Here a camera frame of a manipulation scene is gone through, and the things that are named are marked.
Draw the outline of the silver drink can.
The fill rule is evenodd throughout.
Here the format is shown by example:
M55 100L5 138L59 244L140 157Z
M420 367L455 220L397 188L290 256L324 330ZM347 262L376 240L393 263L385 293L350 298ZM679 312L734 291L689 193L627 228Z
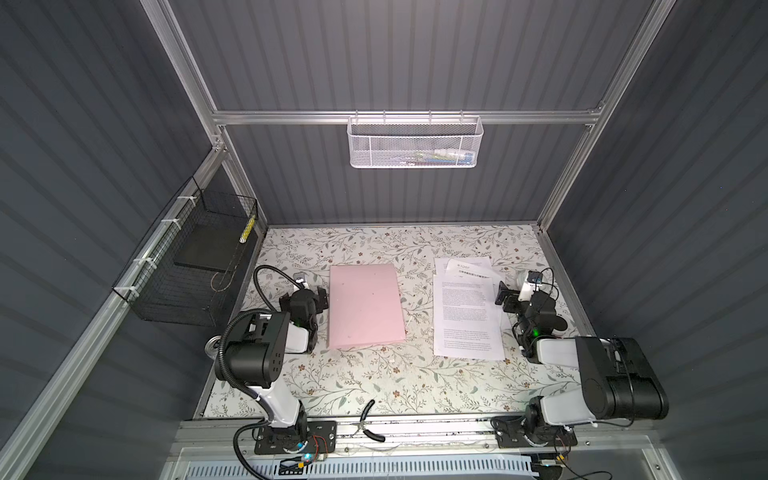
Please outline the silver drink can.
M205 346L204 352L210 358L215 360L218 354L221 337L219 335L210 338Z

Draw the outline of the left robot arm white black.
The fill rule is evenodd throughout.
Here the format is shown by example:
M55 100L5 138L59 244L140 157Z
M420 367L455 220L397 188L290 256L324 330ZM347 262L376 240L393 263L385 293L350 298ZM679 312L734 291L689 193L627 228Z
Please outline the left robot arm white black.
M272 428L306 428L302 402L282 379L288 355L309 354L318 341L318 316L329 307L328 292L300 288L279 299L280 308L255 308L239 313L217 338L217 379L255 400Z

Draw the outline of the black handled pliers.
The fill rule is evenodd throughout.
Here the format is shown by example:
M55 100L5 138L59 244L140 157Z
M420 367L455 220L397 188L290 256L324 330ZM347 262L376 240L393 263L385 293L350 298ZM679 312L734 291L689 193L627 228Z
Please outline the black handled pliers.
M384 435L375 433L371 431L368 428L368 417L370 415L371 410L375 406L376 401L374 399L369 400L365 407L362 410L362 413L360 414L359 420L356 424L356 430L354 432L354 435L357 435L358 433L364 435L367 439L376 442L376 443L385 443L386 437Z

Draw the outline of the yellow marker in basket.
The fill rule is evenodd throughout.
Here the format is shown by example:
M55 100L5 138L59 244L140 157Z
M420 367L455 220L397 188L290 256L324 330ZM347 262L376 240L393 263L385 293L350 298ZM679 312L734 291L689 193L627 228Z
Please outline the yellow marker in basket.
M245 244L248 241L248 238L249 238L249 236L250 236L250 234L251 234L251 232L252 232L252 230L254 228L255 223L256 223L256 217L254 215L252 215L248 219L244 229L242 230L242 232L240 234L240 237L239 237L239 243L240 244Z

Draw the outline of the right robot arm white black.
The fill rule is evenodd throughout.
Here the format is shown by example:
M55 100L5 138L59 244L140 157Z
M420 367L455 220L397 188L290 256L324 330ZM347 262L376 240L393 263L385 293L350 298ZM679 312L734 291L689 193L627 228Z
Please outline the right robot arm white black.
M526 360L579 374L578 389L529 401L516 419L528 441L544 444L575 426L628 428L638 420L667 417L668 396L635 339L562 337L567 322L552 293L535 283L515 290L501 282L495 304L516 316L512 334Z

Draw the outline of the white paper sheet underneath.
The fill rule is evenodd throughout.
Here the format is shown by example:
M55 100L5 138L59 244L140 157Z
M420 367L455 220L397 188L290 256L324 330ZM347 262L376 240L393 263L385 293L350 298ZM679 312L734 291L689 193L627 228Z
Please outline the white paper sheet underneath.
M434 262L437 275L491 281L502 279L502 276L493 270L489 257L436 258Z

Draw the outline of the pink file folder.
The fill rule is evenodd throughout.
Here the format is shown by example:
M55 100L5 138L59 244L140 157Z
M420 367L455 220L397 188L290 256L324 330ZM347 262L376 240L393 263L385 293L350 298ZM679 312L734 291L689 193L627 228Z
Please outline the pink file folder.
M368 347L405 340L405 321L394 265L337 265L330 269L330 348Z

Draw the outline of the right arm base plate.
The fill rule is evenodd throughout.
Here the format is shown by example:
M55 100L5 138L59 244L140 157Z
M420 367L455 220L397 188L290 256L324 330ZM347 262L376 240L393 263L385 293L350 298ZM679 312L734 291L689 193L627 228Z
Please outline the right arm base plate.
M500 448L570 448L578 444L573 430L528 420L522 415L492 417L490 425Z

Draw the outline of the pens in white basket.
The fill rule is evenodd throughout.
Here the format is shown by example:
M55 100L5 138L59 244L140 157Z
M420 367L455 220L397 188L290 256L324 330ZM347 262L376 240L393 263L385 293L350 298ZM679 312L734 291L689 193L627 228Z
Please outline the pens in white basket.
M406 152L391 159L394 165L413 167L468 167L476 164L474 151L462 149L439 149L432 151Z

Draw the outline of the printed white paper sheet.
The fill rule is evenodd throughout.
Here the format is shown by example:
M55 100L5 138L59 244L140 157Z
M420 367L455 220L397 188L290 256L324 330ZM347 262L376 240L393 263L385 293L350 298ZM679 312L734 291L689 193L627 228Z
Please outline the printed white paper sheet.
M505 358L500 309L490 279L434 275L432 291L436 356L481 361Z

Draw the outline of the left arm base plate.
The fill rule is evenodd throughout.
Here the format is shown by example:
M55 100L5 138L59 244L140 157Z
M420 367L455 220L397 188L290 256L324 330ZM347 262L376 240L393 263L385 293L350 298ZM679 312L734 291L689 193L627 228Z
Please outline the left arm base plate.
M262 427L254 434L256 455L329 454L336 449L338 423L335 421L309 421L305 432L300 425L288 428Z

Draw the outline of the black pad in basket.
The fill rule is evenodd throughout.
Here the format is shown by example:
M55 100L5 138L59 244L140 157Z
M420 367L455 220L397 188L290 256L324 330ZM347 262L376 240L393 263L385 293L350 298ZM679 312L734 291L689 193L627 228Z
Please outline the black pad in basket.
M224 273L233 269L245 248L237 229L198 224L174 257L181 267Z

